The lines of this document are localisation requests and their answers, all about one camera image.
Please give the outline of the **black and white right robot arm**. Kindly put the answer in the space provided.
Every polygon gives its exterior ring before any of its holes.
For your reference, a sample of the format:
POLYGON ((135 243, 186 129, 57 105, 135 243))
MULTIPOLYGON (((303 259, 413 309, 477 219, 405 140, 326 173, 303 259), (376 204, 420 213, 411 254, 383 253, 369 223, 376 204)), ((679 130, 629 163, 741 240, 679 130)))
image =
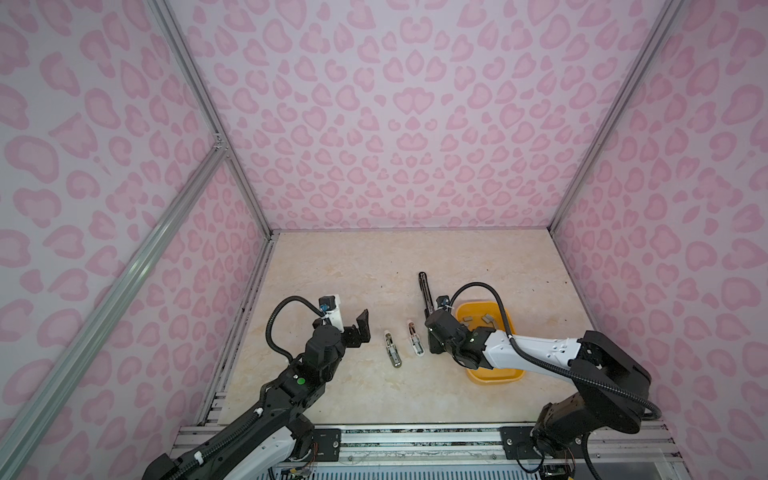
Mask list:
POLYGON ((650 373, 600 332, 543 339, 490 326, 470 329, 444 309, 430 314, 425 326, 430 351, 448 353, 468 370, 522 370, 575 385, 575 394, 546 404, 531 429, 527 446, 545 456, 601 428, 636 434, 643 422, 662 415, 649 399, 650 373))

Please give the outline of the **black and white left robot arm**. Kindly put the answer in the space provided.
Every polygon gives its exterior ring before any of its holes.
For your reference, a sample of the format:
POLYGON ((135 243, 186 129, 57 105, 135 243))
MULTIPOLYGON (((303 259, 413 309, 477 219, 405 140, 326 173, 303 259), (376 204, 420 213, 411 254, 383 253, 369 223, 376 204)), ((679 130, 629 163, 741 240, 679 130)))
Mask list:
POLYGON ((145 479, 257 479, 283 462, 336 462, 341 431, 318 429, 304 415, 325 392, 346 350, 371 340, 369 312, 343 329, 314 322, 305 351, 262 386, 257 402, 210 439, 176 459, 163 454, 145 479))

